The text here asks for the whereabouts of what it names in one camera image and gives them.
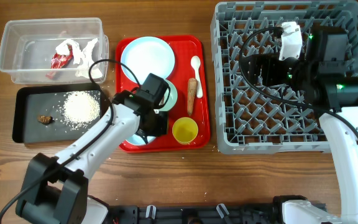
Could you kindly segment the light blue bowl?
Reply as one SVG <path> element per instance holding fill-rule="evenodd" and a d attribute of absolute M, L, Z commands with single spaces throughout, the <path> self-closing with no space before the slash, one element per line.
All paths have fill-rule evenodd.
<path fill-rule="evenodd" d="M 147 136 L 146 139 L 147 141 L 144 141 L 140 136 L 134 134 L 127 138 L 126 141 L 133 146 L 144 146 L 151 143 L 155 139 L 155 136 Z"/>

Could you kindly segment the yellow cup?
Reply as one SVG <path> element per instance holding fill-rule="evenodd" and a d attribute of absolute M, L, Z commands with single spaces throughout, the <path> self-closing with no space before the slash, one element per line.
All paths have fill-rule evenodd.
<path fill-rule="evenodd" d="M 189 144 L 198 135 L 198 125 L 193 119 L 182 117 L 174 122 L 172 134 L 180 144 Z"/>

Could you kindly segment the green bowl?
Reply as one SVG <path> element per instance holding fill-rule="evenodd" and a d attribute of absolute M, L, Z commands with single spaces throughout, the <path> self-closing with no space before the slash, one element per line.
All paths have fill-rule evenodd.
<path fill-rule="evenodd" d="M 166 90 L 164 97 L 160 102 L 160 104 L 163 105 L 163 107 L 160 108 L 160 111 L 170 111 L 175 106 L 178 99 L 177 89 L 174 84 L 169 80 L 165 81 L 168 83 L 169 89 Z"/>

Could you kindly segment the orange carrot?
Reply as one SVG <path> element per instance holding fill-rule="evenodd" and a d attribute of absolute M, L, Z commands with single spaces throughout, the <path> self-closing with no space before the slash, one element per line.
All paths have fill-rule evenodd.
<path fill-rule="evenodd" d="M 187 113 L 189 116 L 193 113 L 194 100 L 197 92 L 198 82 L 195 78 L 190 78 L 188 80 L 188 90 L 187 90 Z"/>

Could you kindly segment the light blue plate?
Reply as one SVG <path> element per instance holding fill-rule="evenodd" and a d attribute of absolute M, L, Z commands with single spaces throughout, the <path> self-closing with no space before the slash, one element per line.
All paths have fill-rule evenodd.
<path fill-rule="evenodd" d="M 139 37 L 124 48 L 121 63 L 143 84 L 150 73 L 168 78 L 175 67 L 175 54 L 170 45 L 160 38 Z"/>

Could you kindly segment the white rice pile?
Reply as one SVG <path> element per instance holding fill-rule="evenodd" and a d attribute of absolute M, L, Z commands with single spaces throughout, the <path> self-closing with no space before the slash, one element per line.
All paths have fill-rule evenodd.
<path fill-rule="evenodd" d="M 63 95 L 63 102 L 58 103 L 55 121 L 68 126 L 70 131 L 88 128 L 100 116 L 98 91 L 71 91 Z"/>

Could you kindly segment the white napkin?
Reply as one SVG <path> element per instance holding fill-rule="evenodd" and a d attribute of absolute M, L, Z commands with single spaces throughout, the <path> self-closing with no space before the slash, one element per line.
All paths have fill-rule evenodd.
<path fill-rule="evenodd" d="M 86 45 L 86 47 L 81 50 L 80 45 L 78 42 L 74 41 L 73 39 L 66 39 L 61 44 L 59 44 L 55 50 L 56 53 L 59 55 L 69 56 L 71 46 L 71 51 L 73 53 L 73 63 L 78 65 L 77 72 L 75 73 L 76 77 L 85 77 L 89 79 L 89 68 L 94 64 L 92 59 L 92 53 L 94 46 L 98 42 L 98 39 L 92 39 Z"/>

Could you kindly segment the brown mushroom piece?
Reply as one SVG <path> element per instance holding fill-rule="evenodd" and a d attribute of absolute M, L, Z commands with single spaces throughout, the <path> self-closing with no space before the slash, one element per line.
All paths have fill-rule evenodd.
<path fill-rule="evenodd" d="M 39 115 L 37 121 L 41 124 L 48 125 L 53 121 L 52 116 Z"/>

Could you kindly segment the red ketchup packet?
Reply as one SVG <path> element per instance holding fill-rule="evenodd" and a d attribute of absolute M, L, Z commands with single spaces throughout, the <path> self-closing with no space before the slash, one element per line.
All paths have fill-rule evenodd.
<path fill-rule="evenodd" d="M 51 66 L 50 66 L 51 69 L 63 68 L 69 64 L 69 62 L 73 58 L 73 49 L 72 49 L 71 45 L 67 45 L 67 47 L 69 49 L 68 55 L 60 55 L 60 54 L 56 53 L 52 57 Z"/>

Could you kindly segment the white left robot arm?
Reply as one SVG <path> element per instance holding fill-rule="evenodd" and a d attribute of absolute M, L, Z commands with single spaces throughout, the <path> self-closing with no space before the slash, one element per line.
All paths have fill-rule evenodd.
<path fill-rule="evenodd" d="M 89 182 L 126 139 L 167 133 L 167 114 L 160 109 L 168 91 L 165 79 L 151 73 L 133 90 L 115 94 L 103 117 L 71 146 L 53 157 L 38 153 L 21 191 L 0 211 L 0 224 L 12 205 L 30 223 L 107 223 L 109 206 L 88 194 Z"/>

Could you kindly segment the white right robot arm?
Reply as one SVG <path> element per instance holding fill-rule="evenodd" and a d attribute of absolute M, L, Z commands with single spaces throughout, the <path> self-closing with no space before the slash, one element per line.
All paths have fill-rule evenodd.
<path fill-rule="evenodd" d="M 304 199 L 279 203 L 284 223 L 358 223 L 358 77 L 348 77 L 347 32 L 340 27 L 313 26 L 304 39 L 294 22 L 266 27 L 254 35 L 273 34 L 281 47 L 275 54 L 239 54 L 239 69 L 255 91 L 284 84 L 302 91 L 329 143 L 341 194 L 341 216 L 321 212 Z"/>

